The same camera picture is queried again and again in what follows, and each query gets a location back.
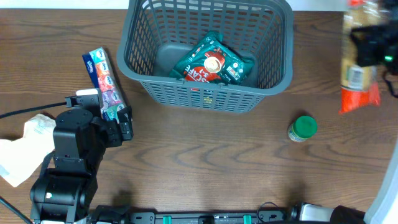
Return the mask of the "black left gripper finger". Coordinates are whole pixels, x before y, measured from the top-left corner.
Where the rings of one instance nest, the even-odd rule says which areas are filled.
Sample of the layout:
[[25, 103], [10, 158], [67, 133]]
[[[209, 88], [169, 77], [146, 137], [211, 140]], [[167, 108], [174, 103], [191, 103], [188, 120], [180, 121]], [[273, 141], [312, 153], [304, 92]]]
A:
[[127, 106], [118, 111], [118, 119], [120, 123], [132, 122], [132, 108]]
[[130, 141], [133, 139], [134, 133], [130, 122], [120, 122], [119, 127], [123, 141]]

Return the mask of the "colourful tissue pack strip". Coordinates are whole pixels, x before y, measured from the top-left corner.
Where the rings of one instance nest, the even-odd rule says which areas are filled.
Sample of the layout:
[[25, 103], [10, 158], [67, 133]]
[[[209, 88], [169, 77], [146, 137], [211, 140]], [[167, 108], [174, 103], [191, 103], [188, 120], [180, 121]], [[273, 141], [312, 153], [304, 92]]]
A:
[[107, 121], [119, 123], [118, 112], [126, 107], [123, 95], [117, 84], [108, 54], [100, 47], [82, 55], [86, 70], [95, 88], [102, 95], [101, 114]]

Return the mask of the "orange pasta packet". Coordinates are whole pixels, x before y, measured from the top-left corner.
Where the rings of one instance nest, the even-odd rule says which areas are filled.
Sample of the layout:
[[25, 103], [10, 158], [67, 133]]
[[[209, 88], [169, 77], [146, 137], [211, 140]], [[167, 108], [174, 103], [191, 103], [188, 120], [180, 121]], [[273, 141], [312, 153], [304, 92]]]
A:
[[341, 108], [339, 114], [349, 113], [368, 105], [381, 104], [375, 66], [360, 67], [358, 50], [350, 38], [354, 28], [375, 25], [380, 21], [377, 1], [347, 1], [348, 10], [343, 17], [341, 59]]

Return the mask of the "white paper pouch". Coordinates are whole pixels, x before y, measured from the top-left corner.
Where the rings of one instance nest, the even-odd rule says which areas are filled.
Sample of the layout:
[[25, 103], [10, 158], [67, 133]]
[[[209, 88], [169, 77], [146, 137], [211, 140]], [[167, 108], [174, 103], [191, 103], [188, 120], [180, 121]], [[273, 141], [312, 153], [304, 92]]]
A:
[[27, 180], [55, 149], [54, 119], [37, 114], [24, 124], [23, 137], [1, 140], [1, 177], [13, 187]]

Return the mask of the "green Nescafe coffee bag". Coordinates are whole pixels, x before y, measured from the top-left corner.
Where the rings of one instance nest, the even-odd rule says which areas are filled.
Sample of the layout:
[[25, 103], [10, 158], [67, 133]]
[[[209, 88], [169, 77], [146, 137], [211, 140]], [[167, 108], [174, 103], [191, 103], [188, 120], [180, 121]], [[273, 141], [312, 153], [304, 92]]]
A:
[[202, 83], [240, 85], [250, 74], [254, 60], [242, 57], [222, 44], [223, 35], [209, 31], [173, 67], [169, 77]]

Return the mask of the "green lid jar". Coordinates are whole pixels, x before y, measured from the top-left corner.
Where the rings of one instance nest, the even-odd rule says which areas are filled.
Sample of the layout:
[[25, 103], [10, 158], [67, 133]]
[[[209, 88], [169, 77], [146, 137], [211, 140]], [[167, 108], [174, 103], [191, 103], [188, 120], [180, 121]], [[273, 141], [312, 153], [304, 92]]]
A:
[[295, 142], [304, 142], [317, 133], [318, 124], [311, 116], [298, 117], [287, 130], [288, 137]]

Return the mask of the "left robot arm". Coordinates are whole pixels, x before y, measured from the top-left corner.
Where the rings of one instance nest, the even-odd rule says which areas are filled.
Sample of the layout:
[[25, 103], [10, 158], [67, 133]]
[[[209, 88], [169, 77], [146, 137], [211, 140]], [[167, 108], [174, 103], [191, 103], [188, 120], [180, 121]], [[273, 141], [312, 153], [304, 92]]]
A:
[[35, 223], [75, 223], [89, 214], [98, 188], [96, 175], [105, 151], [133, 137], [131, 107], [118, 111], [119, 120], [105, 121], [91, 111], [72, 109], [59, 114], [53, 131], [55, 150], [30, 190]]

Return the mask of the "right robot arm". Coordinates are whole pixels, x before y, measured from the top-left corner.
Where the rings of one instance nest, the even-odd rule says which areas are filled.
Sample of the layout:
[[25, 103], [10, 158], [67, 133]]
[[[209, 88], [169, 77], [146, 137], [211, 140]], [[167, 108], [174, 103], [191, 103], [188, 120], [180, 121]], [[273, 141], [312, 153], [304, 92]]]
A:
[[[397, 88], [389, 77], [397, 76], [397, 1], [348, 1], [343, 19], [341, 59], [342, 114], [380, 103], [378, 65], [392, 97]], [[293, 206], [284, 223], [397, 223], [397, 153], [393, 152], [377, 197], [366, 212], [339, 205], [311, 203]]]

